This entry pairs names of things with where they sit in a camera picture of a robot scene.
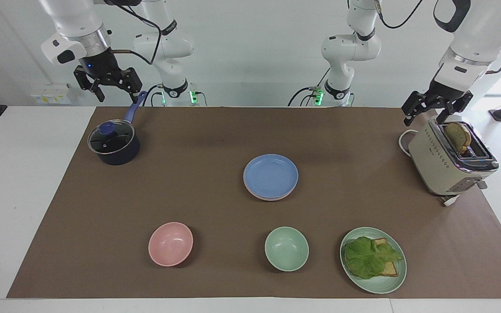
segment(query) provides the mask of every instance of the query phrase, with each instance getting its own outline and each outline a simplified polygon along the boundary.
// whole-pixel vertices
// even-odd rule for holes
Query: lettuce
[[[360,236],[354,242],[346,244],[344,259],[353,275],[370,279],[380,275],[386,262],[395,262],[402,257],[389,244],[376,245],[374,240]]]

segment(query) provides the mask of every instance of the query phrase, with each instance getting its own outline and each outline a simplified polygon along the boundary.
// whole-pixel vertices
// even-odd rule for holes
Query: white tabletop
[[[0,117],[0,311],[17,312],[495,312],[501,300],[4,299],[94,112],[94,107],[9,107]],[[501,123],[463,113],[501,163]],[[484,191],[501,222],[501,168]]]

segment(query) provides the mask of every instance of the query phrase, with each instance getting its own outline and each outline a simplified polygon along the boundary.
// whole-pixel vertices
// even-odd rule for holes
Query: blue plate
[[[299,172],[295,164],[283,155],[265,154],[247,164],[243,180],[255,196],[276,199],[292,192],[299,180]]]

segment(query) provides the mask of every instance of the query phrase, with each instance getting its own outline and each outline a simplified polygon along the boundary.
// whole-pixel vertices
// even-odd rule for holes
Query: toast
[[[376,246],[383,243],[388,243],[386,238],[374,239],[374,244],[376,244]],[[397,277],[397,269],[395,268],[394,262],[386,262],[380,276]]]
[[[444,128],[444,133],[448,135],[451,144],[459,154],[464,154],[471,145],[471,133],[469,129],[457,122],[450,122]]]

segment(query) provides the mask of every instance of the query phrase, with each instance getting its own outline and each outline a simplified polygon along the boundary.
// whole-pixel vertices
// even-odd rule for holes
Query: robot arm
[[[434,19],[438,26],[453,33],[454,39],[440,60],[428,91],[414,91],[401,107],[407,126],[429,109],[444,109],[438,123],[463,111],[473,97],[469,88],[486,73],[501,51],[501,1],[452,1],[455,13],[449,22],[442,22],[436,15]]]
[[[153,65],[161,77],[165,102],[168,105],[192,105],[191,87],[183,74],[183,67],[175,59],[193,53],[193,39],[177,28],[177,21],[169,12],[166,0],[143,0],[142,7],[146,19],[161,28],[162,39]],[[139,34],[134,39],[135,50],[149,60],[157,40],[157,32]]]
[[[94,10],[92,0],[39,0],[52,18],[57,32],[42,44],[44,55],[54,64],[78,60],[74,71],[80,87],[94,93],[100,102],[104,94],[100,85],[127,91],[137,102],[142,83],[130,67],[121,70],[111,52],[110,32]],[[137,5],[140,0],[113,0],[122,5]]]
[[[348,61],[374,59],[380,53],[380,39],[374,31],[374,0],[352,0],[347,23],[354,34],[339,34],[324,40],[322,56],[330,63],[330,75],[322,82],[323,103],[342,106],[349,97],[354,69]]]

